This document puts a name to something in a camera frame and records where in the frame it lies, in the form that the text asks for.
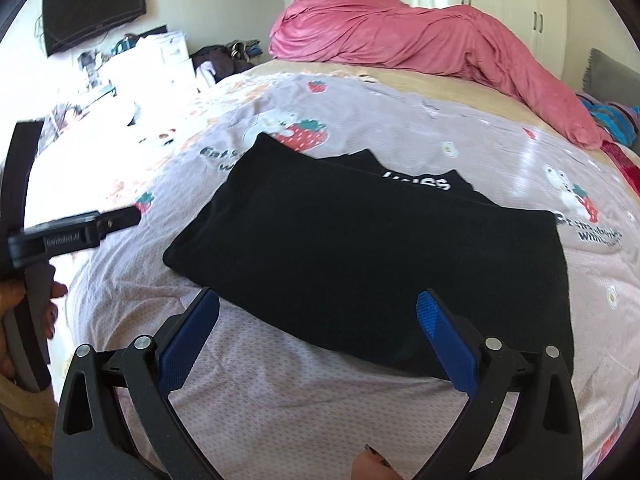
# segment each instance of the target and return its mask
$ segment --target gray cushion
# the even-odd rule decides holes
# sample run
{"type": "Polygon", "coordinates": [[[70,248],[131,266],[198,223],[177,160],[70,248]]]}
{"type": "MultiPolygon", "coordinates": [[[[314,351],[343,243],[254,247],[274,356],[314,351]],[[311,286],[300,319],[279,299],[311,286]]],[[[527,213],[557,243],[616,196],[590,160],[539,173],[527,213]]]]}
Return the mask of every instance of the gray cushion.
{"type": "Polygon", "coordinates": [[[592,48],[582,89],[603,103],[640,105],[640,74],[592,48]]]}

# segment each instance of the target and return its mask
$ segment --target pink comforter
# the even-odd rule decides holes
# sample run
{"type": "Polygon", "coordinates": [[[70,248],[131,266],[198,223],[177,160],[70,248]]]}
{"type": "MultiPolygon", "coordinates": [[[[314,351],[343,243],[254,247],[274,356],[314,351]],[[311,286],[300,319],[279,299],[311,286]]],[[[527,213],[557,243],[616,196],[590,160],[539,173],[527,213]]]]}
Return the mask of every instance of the pink comforter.
{"type": "Polygon", "coordinates": [[[270,52],[295,61],[402,68],[455,76],[524,102],[560,134],[597,149],[610,137],[564,83],[501,22],[471,6],[399,0],[295,0],[271,30],[270,52]]]}

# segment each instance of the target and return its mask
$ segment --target black t-shirt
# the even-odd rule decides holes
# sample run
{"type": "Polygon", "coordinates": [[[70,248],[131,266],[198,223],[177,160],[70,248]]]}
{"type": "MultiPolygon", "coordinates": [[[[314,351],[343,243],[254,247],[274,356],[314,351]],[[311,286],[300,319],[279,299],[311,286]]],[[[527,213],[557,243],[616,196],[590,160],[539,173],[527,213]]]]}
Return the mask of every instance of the black t-shirt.
{"type": "Polygon", "coordinates": [[[569,370],[574,346],[556,218],[294,152],[266,134],[164,262],[308,343],[445,378],[416,316],[432,288],[484,336],[569,370]]]}
{"type": "Polygon", "coordinates": [[[443,174],[425,173],[418,176],[411,176],[405,173],[399,173],[398,171],[388,170],[380,164],[379,160],[370,150],[361,150],[351,155],[329,156],[322,160],[349,168],[355,168],[356,170],[368,171],[369,173],[390,178],[391,180],[435,187],[443,191],[449,191],[451,194],[459,196],[460,198],[474,200],[475,202],[494,204],[494,202],[483,194],[474,190],[473,186],[462,178],[456,170],[447,171],[447,173],[443,174]]]}

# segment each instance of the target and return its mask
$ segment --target wall-mounted tv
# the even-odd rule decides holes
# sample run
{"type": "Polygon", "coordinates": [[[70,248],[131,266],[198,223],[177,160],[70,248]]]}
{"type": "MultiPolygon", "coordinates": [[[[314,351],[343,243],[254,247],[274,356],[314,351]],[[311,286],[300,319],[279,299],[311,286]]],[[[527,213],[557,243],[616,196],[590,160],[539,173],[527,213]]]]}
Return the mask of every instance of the wall-mounted tv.
{"type": "Polygon", "coordinates": [[[47,56],[146,13],[145,0],[42,0],[47,56]]]}

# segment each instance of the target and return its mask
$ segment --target mattress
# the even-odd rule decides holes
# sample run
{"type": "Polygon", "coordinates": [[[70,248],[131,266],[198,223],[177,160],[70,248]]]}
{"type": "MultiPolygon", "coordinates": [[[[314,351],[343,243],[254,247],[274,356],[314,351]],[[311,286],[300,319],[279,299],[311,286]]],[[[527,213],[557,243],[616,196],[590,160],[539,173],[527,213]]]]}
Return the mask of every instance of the mattress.
{"type": "MultiPolygon", "coordinates": [[[[62,179],[68,200],[56,206],[56,216],[79,212],[75,202],[84,209],[136,202],[143,218],[139,227],[63,263],[74,277],[62,309],[73,343],[121,348],[183,312],[198,289],[162,264],[162,252],[209,201],[255,131],[271,128],[277,136],[281,128],[308,129],[310,121],[323,134],[298,146],[307,155],[369,148],[395,171],[456,169],[499,205],[558,214],[586,476],[640,397],[640,202],[604,154],[570,145],[523,105],[473,83],[272,62],[229,78],[192,103],[177,125],[159,128],[175,137],[168,145],[162,137],[141,148],[146,140],[136,132],[102,136],[102,163],[94,160],[99,175],[80,155],[68,161],[72,171],[62,179]],[[336,80],[347,80],[349,90],[311,112],[309,99],[328,96],[336,80]],[[358,104],[365,94],[380,100],[374,118],[358,104]],[[402,107],[422,119],[408,122],[402,107]],[[123,157],[126,162],[110,164],[123,157]]],[[[89,137],[70,136],[66,143],[95,144],[89,137]]],[[[51,153],[34,167],[35,197],[60,182],[51,177],[51,153]]],[[[44,214],[33,209],[30,218],[44,214]]],[[[449,431],[466,396],[447,381],[409,378],[313,347],[222,301],[187,383],[170,400],[225,478],[326,480],[347,478],[365,444],[410,478],[449,431]]],[[[497,450],[515,401],[509,394],[478,465],[497,450]]],[[[153,460],[126,393],[122,404],[140,451],[153,460]]]]}

